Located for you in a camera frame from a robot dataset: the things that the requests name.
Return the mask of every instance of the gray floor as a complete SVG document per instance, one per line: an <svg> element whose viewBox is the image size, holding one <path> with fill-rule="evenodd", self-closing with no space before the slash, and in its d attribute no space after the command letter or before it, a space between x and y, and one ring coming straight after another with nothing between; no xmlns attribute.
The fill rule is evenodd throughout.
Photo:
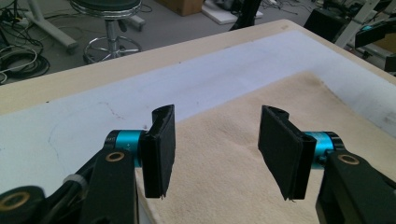
<svg viewBox="0 0 396 224"><path fill-rule="evenodd" d="M304 25L315 5L310 0L288 0L297 7L290 6L284 2L282 10L277 8L260 7L259 11L263 17L256 20L256 24L276 21L279 19L288 19L300 25ZM82 51L86 44L93 38L105 34L104 21L84 16L73 15L73 10L67 0L37 0L45 17L66 14L62 17L49 19L49 21L62 31L73 37L79 43L79 47L74 53L66 52L65 48L57 41L48 37L39 28L33 27L29 34L32 38L41 40L44 44L43 56L49 60L50 69L47 75L86 65L82 58ZM137 41L143 50L156 49L176 43L205 37L209 35L228 32L231 24L218 25L202 13L181 17L166 7L158 4L154 0L144 0L143 4L148 7L142 7L142 12L138 16L146 21L142 31L129 27L128 31L123 34ZM20 1L20 7L29 8L26 1ZM14 38L10 37L8 41L14 43Z"/></svg>

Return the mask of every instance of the metal stand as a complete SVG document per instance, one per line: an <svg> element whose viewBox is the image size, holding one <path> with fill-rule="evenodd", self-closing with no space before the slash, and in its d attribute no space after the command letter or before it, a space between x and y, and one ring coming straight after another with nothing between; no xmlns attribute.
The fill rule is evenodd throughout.
<svg viewBox="0 0 396 224"><path fill-rule="evenodd" d="M347 43L352 39L352 37L359 31L359 29L364 25L364 22L367 20L367 17L371 14L373 9L379 3L380 0L368 0L364 6L361 8L359 13L353 18L353 20L349 23L343 33L338 37L337 41L335 41L335 45L344 48ZM388 7L384 10L383 14L381 14L375 22L380 22L389 18L389 15L392 13L393 9L396 8L396 0L393 0Z"/></svg>
<svg viewBox="0 0 396 224"><path fill-rule="evenodd" d="M41 12L36 0L27 0L27 2L29 4L31 12L26 12L25 15L29 19L29 21L32 21L34 24L43 29L53 38L58 40L62 45L66 47L67 51L72 52L73 49L78 46L78 43L73 38L71 38L61 30L59 30L56 26L52 25L50 22L44 19L43 13Z"/></svg>

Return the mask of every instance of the beige cloth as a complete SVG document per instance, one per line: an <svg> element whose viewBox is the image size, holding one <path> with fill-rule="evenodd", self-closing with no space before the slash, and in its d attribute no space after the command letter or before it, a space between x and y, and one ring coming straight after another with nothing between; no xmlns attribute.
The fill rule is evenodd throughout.
<svg viewBox="0 0 396 224"><path fill-rule="evenodd" d="M396 140L352 112L314 75L300 74L177 124L166 198L140 197L153 222L318 223L323 171L311 172L305 200L283 200L257 148L262 105L288 111L301 131L338 133L349 151L396 179Z"/></svg>

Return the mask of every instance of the cable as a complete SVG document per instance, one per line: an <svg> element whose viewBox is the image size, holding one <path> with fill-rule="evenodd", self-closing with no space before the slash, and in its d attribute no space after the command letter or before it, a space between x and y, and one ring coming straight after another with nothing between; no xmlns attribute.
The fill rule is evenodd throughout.
<svg viewBox="0 0 396 224"><path fill-rule="evenodd" d="M1 49L1 50L0 50L0 53L3 52L3 51L5 51L6 49L12 49L12 48L22 48L21 50L18 50L18 51L22 51L23 49L30 50L31 52L33 52L33 54L35 55L35 57L34 57L33 60L30 61L29 63L25 63L25 64L22 64L22 65L19 65L19 66L15 66L15 67L12 67L12 68L8 68L8 66L10 65L10 63L15 63L15 61L9 62L9 61L8 61L9 58L11 58L12 56L17 55L17 54L13 54L13 55L11 55L11 56L8 56L8 55L10 55L10 54L12 54L12 53L15 53L15 52L10 52L10 53L8 53L8 54L6 54L6 55L4 55L4 56L1 56L1 57L0 57L0 60L3 59L3 58L5 58L6 56L8 56L8 57L5 58L5 59L3 59L3 60L1 60L2 63L1 63L1 68L0 68L0 69L2 69L2 70L0 71L0 73L5 73L5 72L8 72L8 71L10 71L10 70L14 70L14 69L17 69L17 68L25 67L25 66L27 66L27 65L29 65L29 64L31 64L31 63L34 63L35 60L37 59L37 52L35 52L33 49L27 48L27 47L25 47L25 46L15 46L15 45L8 46L8 47L6 47L6 48Z"/></svg>
<svg viewBox="0 0 396 224"><path fill-rule="evenodd" d="M14 78L30 78L30 77L39 77L48 72L50 69L50 62L42 57L41 55L37 54L35 50L25 47L25 46L9 46L7 48L1 49L0 53L6 49L10 48L20 48L19 50L13 50L6 55L0 57L1 64L0 64L0 74L3 74L5 78L0 82L0 84L5 84L9 77ZM14 63L18 62L25 62L17 66L11 66Z"/></svg>
<svg viewBox="0 0 396 224"><path fill-rule="evenodd" d="M140 11L139 11L139 12L150 13L150 12L152 12L152 7L149 7L149 6L146 5L146 4L142 4L142 7L140 8Z"/></svg>
<svg viewBox="0 0 396 224"><path fill-rule="evenodd" d="M3 80L0 81L0 85L3 85L6 83L8 76L5 73L0 73L0 75L4 77Z"/></svg>

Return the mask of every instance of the equipment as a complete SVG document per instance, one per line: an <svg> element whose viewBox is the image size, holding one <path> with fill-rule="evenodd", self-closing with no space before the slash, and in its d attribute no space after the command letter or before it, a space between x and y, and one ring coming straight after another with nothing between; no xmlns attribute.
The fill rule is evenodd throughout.
<svg viewBox="0 0 396 224"><path fill-rule="evenodd" d="M175 159L175 109L152 112L147 131L112 131L103 148L51 196L39 187L0 195L0 223L138 223L134 168L142 167L145 196L166 195Z"/></svg>
<svg viewBox="0 0 396 224"><path fill-rule="evenodd" d="M324 167L320 223L396 223L396 183L348 152L337 134L303 133L288 112L264 105L259 150L285 200L303 199L311 167Z"/></svg>

